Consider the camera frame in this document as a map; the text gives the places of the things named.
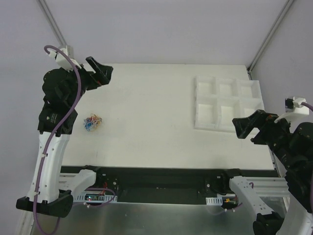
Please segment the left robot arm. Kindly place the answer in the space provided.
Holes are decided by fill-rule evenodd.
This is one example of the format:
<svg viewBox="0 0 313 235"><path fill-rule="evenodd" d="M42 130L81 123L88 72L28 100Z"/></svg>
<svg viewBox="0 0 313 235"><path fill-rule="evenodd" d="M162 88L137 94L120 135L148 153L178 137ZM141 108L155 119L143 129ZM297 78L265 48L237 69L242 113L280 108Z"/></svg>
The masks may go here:
<svg viewBox="0 0 313 235"><path fill-rule="evenodd" d="M71 109L77 105L76 96L109 84L112 77L113 67L102 65L93 57L86 61L89 70L80 65L78 73L59 68L44 75L37 163L30 190L17 200L17 209L64 218L80 193L89 187L99 190L103 186L104 180L94 166L83 167L64 186L59 185L63 156L78 116Z"/></svg>

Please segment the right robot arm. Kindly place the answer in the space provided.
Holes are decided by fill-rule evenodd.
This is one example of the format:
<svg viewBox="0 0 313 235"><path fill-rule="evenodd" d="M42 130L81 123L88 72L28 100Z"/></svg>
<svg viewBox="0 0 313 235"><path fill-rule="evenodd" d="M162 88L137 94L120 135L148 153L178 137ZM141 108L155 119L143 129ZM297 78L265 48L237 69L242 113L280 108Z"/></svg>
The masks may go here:
<svg viewBox="0 0 313 235"><path fill-rule="evenodd" d="M286 170L290 204L285 217L266 205L239 169L230 169L220 180L221 190L235 193L253 219L256 235L311 235L313 233L313 124L303 122L290 132L286 118L257 110L248 117L234 118L237 138L267 145Z"/></svg>

